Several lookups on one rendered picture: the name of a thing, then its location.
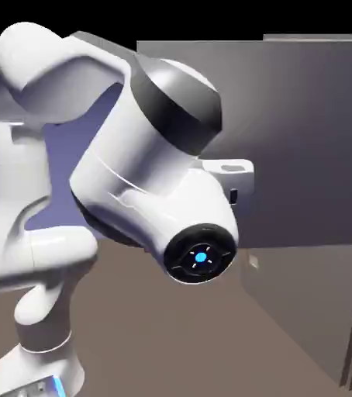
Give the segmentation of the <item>large grey cabinet door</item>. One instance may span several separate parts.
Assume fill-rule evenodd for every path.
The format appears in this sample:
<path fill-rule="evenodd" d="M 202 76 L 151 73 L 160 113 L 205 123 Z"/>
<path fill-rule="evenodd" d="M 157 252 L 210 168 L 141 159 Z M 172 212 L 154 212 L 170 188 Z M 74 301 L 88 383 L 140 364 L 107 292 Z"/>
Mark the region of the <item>large grey cabinet door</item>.
<path fill-rule="evenodd" d="M 255 192 L 244 247 L 352 243 L 351 41 L 140 41 L 201 71 L 223 100 L 207 158 L 243 158 Z"/>

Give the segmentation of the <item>small grey cabinet door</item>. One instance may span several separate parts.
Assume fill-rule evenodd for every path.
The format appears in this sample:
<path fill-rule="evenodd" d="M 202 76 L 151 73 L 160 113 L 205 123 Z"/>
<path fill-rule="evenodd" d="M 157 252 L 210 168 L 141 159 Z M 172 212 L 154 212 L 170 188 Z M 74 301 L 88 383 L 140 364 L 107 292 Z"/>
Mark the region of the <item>small grey cabinet door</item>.
<path fill-rule="evenodd" d="M 260 267 L 248 264 L 257 257 Z M 352 245 L 250 249 L 241 284 L 339 386 L 352 370 Z"/>

